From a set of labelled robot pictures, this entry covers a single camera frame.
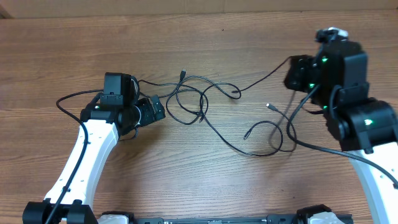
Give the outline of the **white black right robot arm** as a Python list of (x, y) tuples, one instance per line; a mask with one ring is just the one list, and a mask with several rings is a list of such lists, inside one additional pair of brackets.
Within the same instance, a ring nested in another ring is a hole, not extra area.
[(350, 159), (374, 223), (397, 223), (397, 113), (369, 96), (368, 56), (358, 42), (322, 43), (315, 56), (295, 55), (284, 80), (323, 110), (341, 149), (319, 151)]

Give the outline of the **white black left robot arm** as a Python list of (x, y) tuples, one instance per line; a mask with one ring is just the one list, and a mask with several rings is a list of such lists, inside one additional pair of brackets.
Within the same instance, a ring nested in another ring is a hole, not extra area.
[(141, 98), (138, 81), (125, 73), (104, 76), (104, 87), (82, 109), (79, 133), (67, 163), (42, 202), (29, 202), (24, 223), (134, 223), (128, 212), (93, 213), (96, 187), (119, 138), (165, 118), (157, 95)]

